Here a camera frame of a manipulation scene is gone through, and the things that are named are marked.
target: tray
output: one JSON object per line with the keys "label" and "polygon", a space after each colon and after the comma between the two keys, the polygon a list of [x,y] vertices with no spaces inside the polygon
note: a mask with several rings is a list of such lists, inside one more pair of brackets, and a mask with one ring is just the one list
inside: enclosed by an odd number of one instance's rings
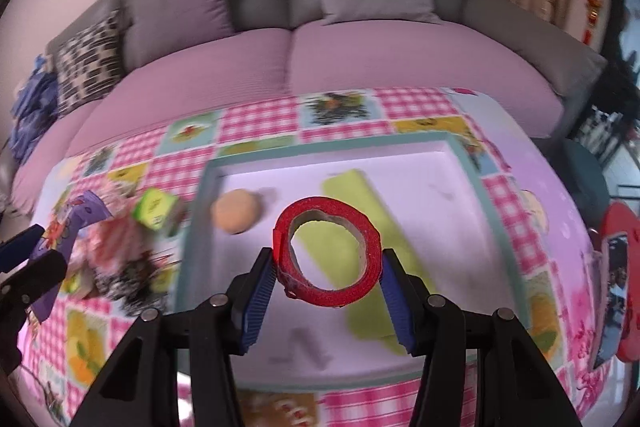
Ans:
{"label": "tray", "polygon": [[[529,325],[513,250],[477,171],[446,132],[304,144],[212,160],[194,202],[177,287],[177,311],[193,308],[247,272],[260,248],[271,246],[284,208],[322,195],[321,182],[348,169],[364,172],[443,293],[462,309],[492,313],[512,308]],[[235,188],[258,192],[261,220],[249,231],[213,229],[209,207]],[[294,247],[305,276],[331,288],[300,241]],[[468,359],[475,354],[468,353]],[[344,309],[313,307],[284,295],[276,283],[260,337],[244,357],[232,357],[239,387],[260,391],[316,391],[417,378],[423,359],[362,341],[346,325]],[[182,370],[188,364],[180,364]]]}

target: red tape roll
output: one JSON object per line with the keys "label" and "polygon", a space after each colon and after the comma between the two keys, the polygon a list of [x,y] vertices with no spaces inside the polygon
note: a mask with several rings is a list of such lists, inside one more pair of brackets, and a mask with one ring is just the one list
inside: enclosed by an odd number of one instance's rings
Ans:
{"label": "red tape roll", "polygon": [[[302,272],[291,246],[291,239],[309,221],[330,221],[349,230],[360,244],[360,278],[347,288],[324,290],[311,284]],[[278,280],[292,299],[315,306],[337,308],[362,299],[380,279],[382,245],[378,230],[369,218],[352,206],[332,198],[315,196],[295,201],[284,209],[273,229],[273,261]]]}

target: sofa seat cushion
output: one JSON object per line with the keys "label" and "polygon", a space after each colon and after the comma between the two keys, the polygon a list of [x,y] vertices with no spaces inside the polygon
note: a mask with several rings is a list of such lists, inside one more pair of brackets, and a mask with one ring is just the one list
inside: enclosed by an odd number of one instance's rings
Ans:
{"label": "sofa seat cushion", "polygon": [[530,137],[562,115],[543,76],[503,45],[455,23],[358,21],[298,28],[289,63],[293,94],[367,87],[465,87],[497,100]]}
{"label": "sofa seat cushion", "polygon": [[289,94],[290,35],[281,28],[251,30],[132,71],[85,122],[66,155],[209,109]]}
{"label": "sofa seat cushion", "polygon": [[94,100],[81,105],[57,120],[40,138],[24,165],[15,173],[11,202],[23,214],[31,214],[40,197],[44,180],[53,167],[65,157],[65,152],[82,124],[102,103]]}

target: table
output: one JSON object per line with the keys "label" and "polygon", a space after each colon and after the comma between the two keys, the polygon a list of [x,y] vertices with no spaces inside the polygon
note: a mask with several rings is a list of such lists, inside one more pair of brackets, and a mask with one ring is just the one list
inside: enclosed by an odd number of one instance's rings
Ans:
{"label": "table", "polygon": [[[201,173],[211,158],[300,143],[405,132],[446,130],[475,143],[479,175],[508,232],[516,267],[529,298],[539,347],[583,417],[602,391],[606,363],[586,372],[593,341],[594,312],[585,257],[590,239],[573,201],[546,160],[507,113],[489,97],[467,89],[388,88],[284,97],[177,121],[115,142],[100,150],[66,158],[48,176],[34,222],[48,223],[50,210],[65,193],[73,197],[101,187],[115,175],[138,182],[138,193],[158,187],[193,200]],[[181,259],[179,240],[164,254]],[[172,297],[169,290],[166,302]],[[105,298],[75,302],[61,295],[51,318],[25,327],[20,337],[24,364],[49,382],[62,401],[65,419],[77,410],[91,375],[70,367],[75,347],[69,328],[91,331],[89,357],[99,366],[117,345],[133,318],[118,302]],[[462,425],[473,425],[476,368],[467,368]],[[182,378],[180,399],[188,401]],[[297,418],[297,425],[408,423],[418,381],[315,395],[240,394],[248,421],[268,425]],[[39,396],[40,390],[34,387]],[[182,403],[184,425],[193,419]]]}

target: orange ball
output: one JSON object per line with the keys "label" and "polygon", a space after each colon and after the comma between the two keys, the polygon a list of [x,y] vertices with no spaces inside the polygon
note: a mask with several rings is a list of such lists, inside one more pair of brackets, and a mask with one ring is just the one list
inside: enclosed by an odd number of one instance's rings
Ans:
{"label": "orange ball", "polygon": [[245,232],[255,225],[259,217],[258,197],[244,188],[222,194],[211,205],[213,224],[226,233]]}

